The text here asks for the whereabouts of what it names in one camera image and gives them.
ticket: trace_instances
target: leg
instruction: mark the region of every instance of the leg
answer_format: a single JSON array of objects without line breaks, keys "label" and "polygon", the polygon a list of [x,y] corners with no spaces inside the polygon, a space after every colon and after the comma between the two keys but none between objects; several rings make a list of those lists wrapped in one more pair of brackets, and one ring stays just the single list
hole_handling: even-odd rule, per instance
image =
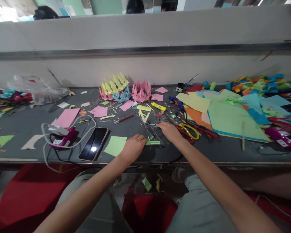
[{"label": "leg", "polygon": [[[81,187],[94,174],[80,173],[64,190],[56,206]],[[132,232],[114,197],[106,191],[76,232]]]},{"label": "leg", "polygon": [[173,232],[236,232],[219,203],[196,174],[186,178],[186,193],[175,213],[167,233]]}]

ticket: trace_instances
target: wooden stick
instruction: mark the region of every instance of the wooden stick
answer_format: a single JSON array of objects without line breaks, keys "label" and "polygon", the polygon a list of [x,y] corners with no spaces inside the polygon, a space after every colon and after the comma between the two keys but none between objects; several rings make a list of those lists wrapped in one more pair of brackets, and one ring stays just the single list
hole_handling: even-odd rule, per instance
[{"label": "wooden stick", "polygon": [[245,151],[245,122],[243,121],[243,124],[242,124],[242,151]]}]

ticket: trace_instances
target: phone screen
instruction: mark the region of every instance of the phone screen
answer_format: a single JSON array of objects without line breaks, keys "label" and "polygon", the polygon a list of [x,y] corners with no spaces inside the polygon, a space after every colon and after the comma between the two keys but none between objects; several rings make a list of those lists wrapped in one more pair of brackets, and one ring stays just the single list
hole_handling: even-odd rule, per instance
[{"label": "phone screen", "polygon": [[93,161],[108,133],[107,128],[96,127],[79,155],[79,159]]}]

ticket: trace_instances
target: white charging cable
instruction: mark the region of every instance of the white charging cable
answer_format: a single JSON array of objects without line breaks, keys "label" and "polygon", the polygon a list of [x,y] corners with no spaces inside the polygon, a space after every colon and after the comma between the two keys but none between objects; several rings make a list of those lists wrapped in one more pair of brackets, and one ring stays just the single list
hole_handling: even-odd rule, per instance
[{"label": "white charging cable", "polygon": [[47,158],[46,158],[46,155],[45,155],[45,146],[46,146],[47,144],[50,144],[50,145],[52,145],[52,146],[56,146],[56,147],[62,147],[62,148],[73,148],[73,147],[77,146],[77,145],[78,145],[78,144],[79,144],[79,143],[80,143],[80,142],[81,142],[81,141],[86,137],[86,135],[90,132],[90,130],[91,130],[91,129],[94,129],[94,128],[97,126],[97,123],[96,123],[96,121],[94,120],[94,118],[92,118],[92,116],[90,116],[90,115],[83,115],[83,116],[79,116],[79,117],[74,121],[74,123],[72,124],[71,127],[73,127],[73,126],[75,125],[75,123],[78,121],[79,118],[81,118],[81,117],[85,117],[85,116],[90,117],[90,118],[93,120],[93,122],[95,123],[95,125],[94,125],[93,127],[91,127],[91,128],[86,132],[86,134],[85,134],[85,135],[80,139],[80,141],[79,141],[77,144],[73,145],[73,146],[60,146],[60,145],[55,145],[55,144],[53,144],[53,142],[49,141],[49,139],[47,138],[47,134],[45,133],[45,130],[44,130],[44,126],[45,126],[45,125],[50,126],[51,124],[43,123],[43,124],[41,125],[42,133],[43,133],[43,135],[44,135],[44,139],[46,140],[46,143],[45,143],[44,146],[43,146],[43,158],[44,158],[44,162],[45,162],[46,166],[47,166],[49,169],[51,169],[51,170],[53,170],[53,171],[55,171],[55,172],[57,172],[57,173],[65,173],[65,172],[68,172],[68,171],[71,171],[71,170],[73,170],[73,169],[78,168],[78,167],[75,167],[75,168],[69,169],[69,170],[67,170],[67,171],[65,171],[65,172],[61,172],[61,171],[58,171],[58,170],[52,168],[52,167],[48,164],[48,162],[47,162]]}]

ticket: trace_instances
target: yellow glue stick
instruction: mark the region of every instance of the yellow glue stick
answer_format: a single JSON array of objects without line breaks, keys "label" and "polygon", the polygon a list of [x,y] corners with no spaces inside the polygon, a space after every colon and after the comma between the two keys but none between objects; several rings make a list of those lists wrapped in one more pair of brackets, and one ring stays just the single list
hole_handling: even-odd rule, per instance
[{"label": "yellow glue stick", "polygon": [[158,105],[157,103],[152,102],[151,105],[152,105],[153,107],[158,108],[159,110],[166,111],[166,108],[165,108],[165,107],[163,107],[163,106],[161,106],[161,105]]}]

